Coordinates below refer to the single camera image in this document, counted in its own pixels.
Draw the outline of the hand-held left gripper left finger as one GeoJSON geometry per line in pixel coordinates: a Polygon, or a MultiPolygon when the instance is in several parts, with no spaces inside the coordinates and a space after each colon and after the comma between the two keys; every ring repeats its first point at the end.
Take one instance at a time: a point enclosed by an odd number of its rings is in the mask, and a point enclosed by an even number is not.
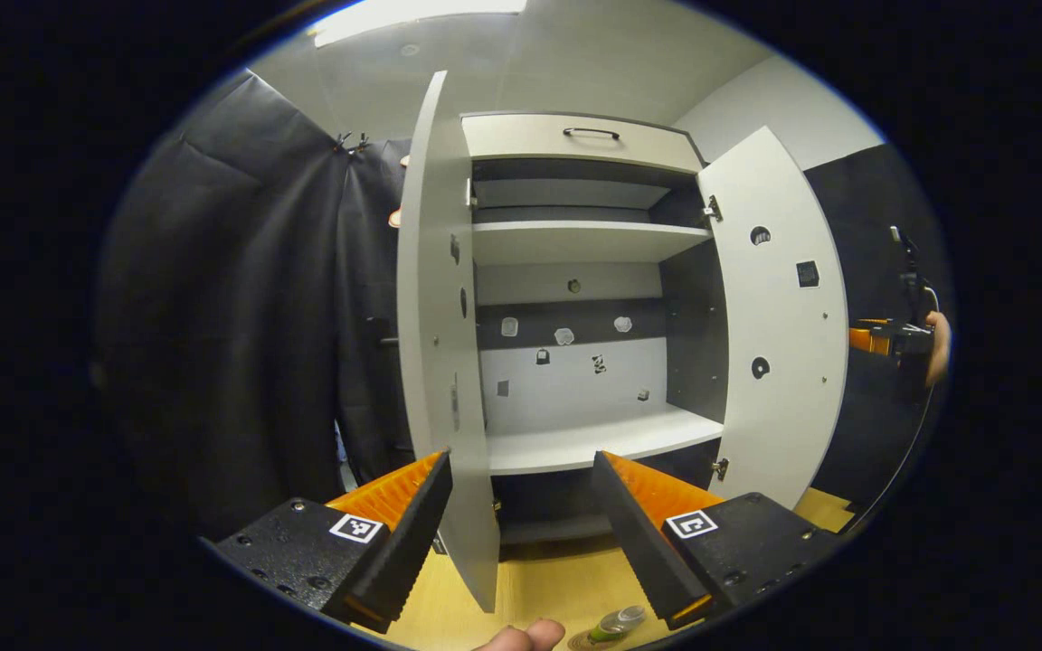
{"type": "Polygon", "coordinates": [[[438,450],[329,503],[290,498],[213,547],[264,589],[384,634],[403,614],[451,490],[450,451],[438,450]]]}

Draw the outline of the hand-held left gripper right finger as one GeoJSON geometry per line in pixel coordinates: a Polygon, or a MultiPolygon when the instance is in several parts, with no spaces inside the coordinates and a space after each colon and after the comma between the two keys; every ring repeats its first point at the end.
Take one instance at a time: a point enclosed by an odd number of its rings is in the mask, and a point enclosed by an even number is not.
{"type": "Polygon", "coordinates": [[[670,630],[748,609],[840,547],[761,492],[723,499],[644,464],[597,450],[592,491],[650,609],[670,630]]]}

